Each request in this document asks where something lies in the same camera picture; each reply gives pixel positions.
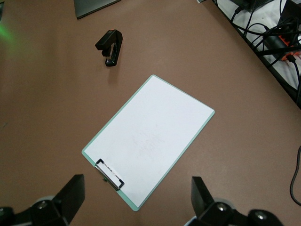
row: white surface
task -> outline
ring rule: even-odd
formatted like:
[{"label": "white surface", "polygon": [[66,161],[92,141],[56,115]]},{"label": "white surface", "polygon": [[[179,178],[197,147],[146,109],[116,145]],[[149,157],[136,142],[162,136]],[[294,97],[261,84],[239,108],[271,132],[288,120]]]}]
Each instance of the white surface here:
[{"label": "white surface", "polygon": [[121,191],[139,207],[213,114],[152,76],[85,152],[125,182]]},{"label": "white surface", "polygon": [[[282,0],[282,5],[281,5],[282,10],[284,8],[285,3],[286,3],[286,0]],[[218,6],[229,19],[232,18],[234,11],[238,7],[236,4],[234,4],[230,0],[218,0]],[[253,13],[250,25],[252,25],[254,23],[262,23],[269,28],[276,26],[280,19],[279,7],[280,7],[280,0],[274,0],[274,1],[264,5],[263,7],[261,7],[260,9],[256,10]],[[250,15],[251,15],[251,13],[243,10],[235,16],[235,19],[233,22],[241,27],[246,27],[247,23],[249,21]],[[252,26],[252,28],[250,30],[253,32],[261,32],[261,33],[265,32],[265,29],[263,28],[263,26],[260,26],[260,25]],[[257,38],[257,35],[247,34],[247,38],[250,41],[253,41],[255,38]],[[255,44],[259,43],[260,41],[261,41],[261,38],[259,38],[255,42]],[[272,55],[265,56],[265,58],[270,63],[272,63],[275,60],[274,56],[272,56]],[[301,71],[301,59],[297,56],[295,56],[295,58],[296,58],[296,63],[298,65],[299,71]],[[297,89],[298,77],[297,77],[296,69],[292,63],[290,63],[289,61],[278,61],[277,63],[275,63],[273,65],[273,67],[287,81],[287,83],[289,85],[291,85],[292,87]]]}]

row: clipboard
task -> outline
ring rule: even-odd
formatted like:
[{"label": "clipboard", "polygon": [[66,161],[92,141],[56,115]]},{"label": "clipboard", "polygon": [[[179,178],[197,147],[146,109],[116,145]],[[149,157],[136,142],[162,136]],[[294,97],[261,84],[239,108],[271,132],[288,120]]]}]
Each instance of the clipboard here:
[{"label": "clipboard", "polygon": [[152,75],[82,154],[138,211],[213,115],[212,108]]}]

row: stapler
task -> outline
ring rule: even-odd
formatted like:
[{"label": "stapler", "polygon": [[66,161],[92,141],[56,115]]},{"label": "stapler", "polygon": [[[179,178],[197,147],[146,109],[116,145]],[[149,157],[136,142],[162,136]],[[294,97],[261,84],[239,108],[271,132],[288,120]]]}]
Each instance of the stapler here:
[{"label": "stapler", "polygon": [[102,55],[106,57],[107,67],[116,66],[122,43],[122,34],[117,30],[109,30],[96,44],[98,50],[102,50]]}]

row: brown table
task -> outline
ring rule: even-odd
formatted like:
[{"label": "brown table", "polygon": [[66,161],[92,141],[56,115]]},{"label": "brown table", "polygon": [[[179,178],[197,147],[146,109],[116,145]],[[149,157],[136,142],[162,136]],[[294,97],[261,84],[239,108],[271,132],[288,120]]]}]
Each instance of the brown table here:
[{"label": "brown table", "polygon": [[[107,68],[96,42],[124,40]],[[5,2],[0,24],[0,205],[20,212],[84,174],[73,226],[182,226],[193,215],[191,176],[237,210],[301,222],[289,195],[301,112],[211,2],[123,0],[77,20],[73,1]],[[151,74],[215,115],[138,212],[81,150]],[[301,178],[295,182],[301,200]]]}]

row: bolt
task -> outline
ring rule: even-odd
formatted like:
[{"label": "bolt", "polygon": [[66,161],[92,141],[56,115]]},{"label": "bolt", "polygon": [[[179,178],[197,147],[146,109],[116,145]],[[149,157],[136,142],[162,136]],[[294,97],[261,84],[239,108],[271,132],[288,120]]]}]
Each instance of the bolt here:
[{"label": "bolt", "polygon": [[47,206],[47,203],[45,201],[42,201],[38,204],[38,209],[45,208]]},{"label": "bolt", "polygon": [[220,211],[226,211],[227,210],[227,207],[224,203],[219,203],[217,204],[217,208],[220,210]]},{"label": "bolt", "polygon": [[255,212],[255,216],[258,217],[260,220],[265,220],[267,218],[267,215],[262,211]]}]

